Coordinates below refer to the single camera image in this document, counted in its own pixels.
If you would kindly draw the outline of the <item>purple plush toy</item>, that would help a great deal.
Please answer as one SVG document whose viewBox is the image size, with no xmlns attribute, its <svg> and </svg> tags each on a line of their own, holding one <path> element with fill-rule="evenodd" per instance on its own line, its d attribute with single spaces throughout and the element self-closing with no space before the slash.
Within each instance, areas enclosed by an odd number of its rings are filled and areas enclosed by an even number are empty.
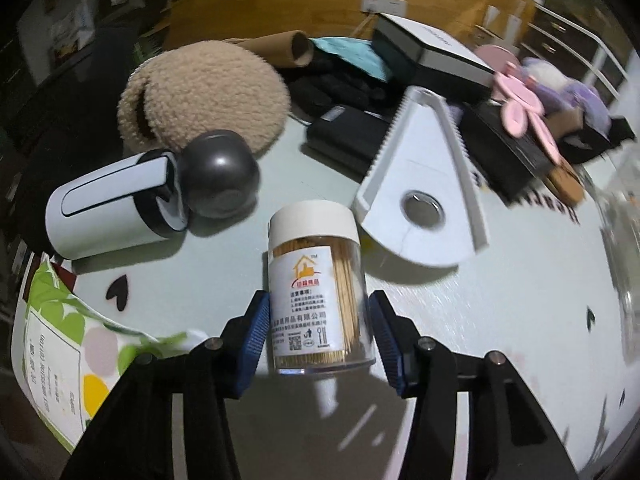
<svg viewBox="0 0 640 480">
<path fill-rule="evenodd" d="M 608 108 L 595 88 L 565 76 L 542 58 L 524 58 L 521 74 L 525 78 L 533 78 L 530 88 L 541 100 L 547 115 L 579 107 L 584 112 L 588 127 L 604 136 L 608 134 L 611 127 Z"/>
</svg>

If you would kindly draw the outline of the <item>round wooden coaster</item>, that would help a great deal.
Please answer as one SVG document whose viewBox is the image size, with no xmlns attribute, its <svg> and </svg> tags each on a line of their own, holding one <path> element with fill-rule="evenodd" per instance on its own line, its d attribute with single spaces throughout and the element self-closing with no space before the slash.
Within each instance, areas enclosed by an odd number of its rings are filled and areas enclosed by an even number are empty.
<svg viewBox="0 0 640 480">
<path fill-rule="evenodd" d="M 548 172 L 542 182 L 567 207 L 575 207 L 585 198 L 585 190 L 578 174 L 564 158 Z"/>
</svg>

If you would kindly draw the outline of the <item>teal cloth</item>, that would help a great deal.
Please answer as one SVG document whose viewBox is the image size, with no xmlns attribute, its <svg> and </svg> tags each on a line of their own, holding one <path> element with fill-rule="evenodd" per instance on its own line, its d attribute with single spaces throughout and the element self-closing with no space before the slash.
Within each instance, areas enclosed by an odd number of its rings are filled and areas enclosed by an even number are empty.
<svg viewBox="0 0 640 480">
<path fill-rule="evenodd" d="M 389 81 L 392 72 L 383 59 L 374 52 L 369 40 L 325 36 L 312 38 L 316 49 L 337 55 L 343 61 L 366 72 L 369 76 L 382 81 Z"/>
</svg>

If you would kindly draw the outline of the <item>black power bank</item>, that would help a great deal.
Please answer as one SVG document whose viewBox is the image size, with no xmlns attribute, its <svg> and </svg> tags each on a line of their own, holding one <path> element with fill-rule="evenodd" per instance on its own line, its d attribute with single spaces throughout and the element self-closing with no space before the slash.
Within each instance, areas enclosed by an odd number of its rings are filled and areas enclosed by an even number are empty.
<svg viewBox="0 0 640 480">
<path fill-rule="evenodd" d="M 334 106 L 306 130 L 306 144 L 363 178 L 385 137 L 389 122 L 349 106 Z"/>
</svg>

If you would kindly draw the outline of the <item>white wall socket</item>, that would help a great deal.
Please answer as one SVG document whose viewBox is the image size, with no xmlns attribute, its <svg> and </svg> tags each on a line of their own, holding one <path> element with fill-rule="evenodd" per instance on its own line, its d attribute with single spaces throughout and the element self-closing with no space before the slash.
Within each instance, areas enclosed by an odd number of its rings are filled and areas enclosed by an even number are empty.
<svg viewBox="0 0 640 480">
<path fill-rule="evenodd" d="M 404 18 L 407 9 L 406 0 L 360 0 L 360 11 L 365 14 L 386 13 Z"/>
</svg>

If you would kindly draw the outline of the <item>floral green packet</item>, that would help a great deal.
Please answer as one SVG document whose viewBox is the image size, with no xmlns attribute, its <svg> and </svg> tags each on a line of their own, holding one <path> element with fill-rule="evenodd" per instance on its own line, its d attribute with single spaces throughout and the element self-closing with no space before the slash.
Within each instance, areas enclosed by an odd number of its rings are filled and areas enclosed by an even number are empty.
<svg viewBox="0 0 640 480">
<path fill-rule="evenodd" d="M 207 338 L 197 328 L 169 335 L 137 330 L 117 314 L 105 314 L 80 296 L 80 277 L 68 263 L 33 254 L 18 293 L 22 309 L 14 330 L 18 376 L 36 414 L 67 452 L 134 358 L 186 353 Z"/>
</svg>

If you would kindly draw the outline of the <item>cardboard tube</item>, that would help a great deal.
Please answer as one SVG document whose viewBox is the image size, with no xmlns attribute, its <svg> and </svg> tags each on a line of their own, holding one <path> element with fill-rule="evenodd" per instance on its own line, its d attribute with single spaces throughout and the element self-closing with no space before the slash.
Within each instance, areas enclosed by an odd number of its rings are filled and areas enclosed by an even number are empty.
<svg viewBox="0 0 640 480">
<path fill-rule="evenodd" d="M 314 57 L 314 44 L 302 30 L 256 38 L 228 38 L 226 42 L 253 52 L 275 68 L 305 67 Z"/>
</svg>

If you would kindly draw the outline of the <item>pink bunny hand mirror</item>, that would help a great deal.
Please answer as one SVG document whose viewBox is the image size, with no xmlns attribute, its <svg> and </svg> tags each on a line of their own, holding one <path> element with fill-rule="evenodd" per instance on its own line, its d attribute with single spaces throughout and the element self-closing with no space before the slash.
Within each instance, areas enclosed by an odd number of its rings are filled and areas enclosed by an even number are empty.
<svg viewBox="0 0 640 480">
<path fill-rule="evenodd" d="M 506 98 L 500 110 L 501 123 L 507 133 L 521 139 L 529 128 L 533 128 L 542 149 L 555 166 L 561 165 L 561 155 L 553 136 L 544 122 L 544 106 L 530 88 L 532 78 L 518 78 L 518 66 L 506 62 L 501 72 L 495 73 L 495 87 Z"/>
</svg>

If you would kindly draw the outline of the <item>white wedge-shaped plastic holder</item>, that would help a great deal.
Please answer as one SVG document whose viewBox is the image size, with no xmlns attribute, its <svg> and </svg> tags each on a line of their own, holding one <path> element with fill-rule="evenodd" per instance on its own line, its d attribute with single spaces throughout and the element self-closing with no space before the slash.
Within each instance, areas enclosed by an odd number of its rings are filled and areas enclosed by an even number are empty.
<svg viewBox="0 0 640 480">
<path fill-rule="evenodd" d="M 407 88 L 352 210 L 379 245 L 417 266 L 456 266 L 489 245 L 469 155 L 444 98 Z"/>
</svg>

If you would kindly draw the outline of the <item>toothpick jar white lid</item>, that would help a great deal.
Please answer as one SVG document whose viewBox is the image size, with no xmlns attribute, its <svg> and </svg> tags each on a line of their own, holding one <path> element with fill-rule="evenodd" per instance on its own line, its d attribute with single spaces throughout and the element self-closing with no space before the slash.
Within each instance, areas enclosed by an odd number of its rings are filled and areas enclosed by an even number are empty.
<svg viewBox="0 0 640 480">
<path fill-rule="evenodd" d="M 282 375 L 335 373 L 375 361 L 356 220 L 304 200 L 268 224 L 271 355 Z"/>
</svg>

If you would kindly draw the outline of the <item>pink round mirror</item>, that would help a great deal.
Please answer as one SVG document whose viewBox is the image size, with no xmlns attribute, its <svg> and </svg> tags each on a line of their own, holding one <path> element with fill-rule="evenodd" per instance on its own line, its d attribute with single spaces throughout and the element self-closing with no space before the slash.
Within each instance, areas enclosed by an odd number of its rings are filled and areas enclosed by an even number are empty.
<svg viewBox="0 0 640 480">
<path fill-rule="evenodd" d="M 475 55 L 495 72 L 504 72 L 508 66 L 518 67 L 518 58 L 498 44 L 483 44 L 474 50 Z"/>
</svg>

